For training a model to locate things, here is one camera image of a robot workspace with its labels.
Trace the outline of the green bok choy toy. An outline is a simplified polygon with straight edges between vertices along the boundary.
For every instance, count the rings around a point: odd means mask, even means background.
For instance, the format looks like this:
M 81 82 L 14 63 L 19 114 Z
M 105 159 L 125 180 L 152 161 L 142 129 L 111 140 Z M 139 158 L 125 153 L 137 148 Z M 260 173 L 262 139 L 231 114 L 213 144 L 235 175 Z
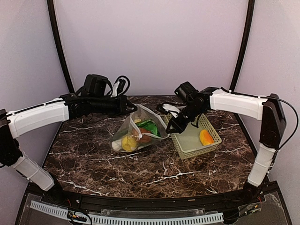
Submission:
M 138 126 L 138 128 L 144 128 L 144 129 L 150 131 L 151 134 L 153 134 L 157 137 L 161 137 L 161 134 L 158 130 L 156 123 L 151 119 L 137 122 L 136 125 Z

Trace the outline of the clear zip top bag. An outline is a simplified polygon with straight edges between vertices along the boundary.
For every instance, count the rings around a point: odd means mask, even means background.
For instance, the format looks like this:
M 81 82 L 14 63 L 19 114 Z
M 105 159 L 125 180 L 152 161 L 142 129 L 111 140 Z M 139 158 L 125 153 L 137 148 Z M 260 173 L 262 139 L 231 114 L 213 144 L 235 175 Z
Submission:
M 136 111 L 130 113 L 109 141 L 115 152 L 134 152 L 169 137 L 160 115 L 143 105 L 135 106 Z

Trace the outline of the beige plastic basket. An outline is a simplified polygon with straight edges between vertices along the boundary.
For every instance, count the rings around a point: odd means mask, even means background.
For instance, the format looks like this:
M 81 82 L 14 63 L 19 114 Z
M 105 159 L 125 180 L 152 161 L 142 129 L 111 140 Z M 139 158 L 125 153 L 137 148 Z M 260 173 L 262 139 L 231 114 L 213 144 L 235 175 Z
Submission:
M 199 128 L 188 124 L 183 133 L 170 134 L 177 153 L 182 160 L 212 152 L 222 142 L 222 139 L 204 114 L 200 116 L 198 122 Z M 202 145 L 200 141 L 200 132 L 204 129 L 208 131 L 214 141 L 214 143 L 207 146 Z

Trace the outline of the brown potato toy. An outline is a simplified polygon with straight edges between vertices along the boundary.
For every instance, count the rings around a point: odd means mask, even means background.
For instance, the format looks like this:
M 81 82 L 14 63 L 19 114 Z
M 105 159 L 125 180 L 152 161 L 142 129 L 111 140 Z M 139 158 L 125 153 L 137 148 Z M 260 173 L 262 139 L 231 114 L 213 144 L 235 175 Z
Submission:
M 136 138 L 138 142 L 148 143 L 151 141 L 151 138 L 148 135 L 146 135 L 146 134 L 150 134 L 151 133 L 150 131 L 141 127 L 139 128 L 139 131 L 140 133 L 138 133 L 138 131 L 135 129 L 132 130 L 132 136 Z

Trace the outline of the yellow round bun toy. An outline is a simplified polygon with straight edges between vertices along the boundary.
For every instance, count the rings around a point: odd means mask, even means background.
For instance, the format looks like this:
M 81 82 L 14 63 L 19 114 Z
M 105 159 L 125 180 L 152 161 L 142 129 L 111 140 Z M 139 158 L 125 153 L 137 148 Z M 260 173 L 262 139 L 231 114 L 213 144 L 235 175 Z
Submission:
M 137 148 L 137 141 L 135 138 L 127 135 L 122 138 L 121 146 L 122 146 L 123 150 L 125 150 L 127 152 L 132 152 L 132 151 L 136 150 L 136 148 Z

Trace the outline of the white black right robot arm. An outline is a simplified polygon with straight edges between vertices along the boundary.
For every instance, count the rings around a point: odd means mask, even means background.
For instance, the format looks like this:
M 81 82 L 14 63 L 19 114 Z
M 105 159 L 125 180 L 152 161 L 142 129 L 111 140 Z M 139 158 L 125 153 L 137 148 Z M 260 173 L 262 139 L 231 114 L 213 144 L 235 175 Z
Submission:
M 190 82 L 182 83 L 175 94 L 183 102 L 182 109 L 172 103 L 162 104 L 164 113 L 172 115 L 166 128 L 169 134 L 183 133 L 189 123 L 208 110 L 241 114 L 260 121 L 259 149 L 239 194 L 243 203 L 250 203 L 261 192 L 265 177 L 274 166 L 286 128 L 286 118 L 278 95 L 254 96 L 217 87 L 198 91 Z

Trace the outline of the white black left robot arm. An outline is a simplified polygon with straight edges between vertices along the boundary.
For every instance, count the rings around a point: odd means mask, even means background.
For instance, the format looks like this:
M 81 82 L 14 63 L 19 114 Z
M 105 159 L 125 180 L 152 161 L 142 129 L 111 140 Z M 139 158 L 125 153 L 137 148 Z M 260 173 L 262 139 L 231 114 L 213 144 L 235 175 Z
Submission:
M 41 168 L 20 150 L 17 138 L 50 124 L 74 120 L 99 113 L 110 118 L 131 114 L 137 106 L 131 103 L 126 92 L 130 80 L 119 76 L 112 84 L 107 77 L 90 74 L 84 85 L 75 93 L 59 96 L 51 101 L 25 109 L 0 111 L 0 163 L 14 168 L 30 182 L 35 183 L 55 204 L 66 201 L 66 193 L 58 180 Z

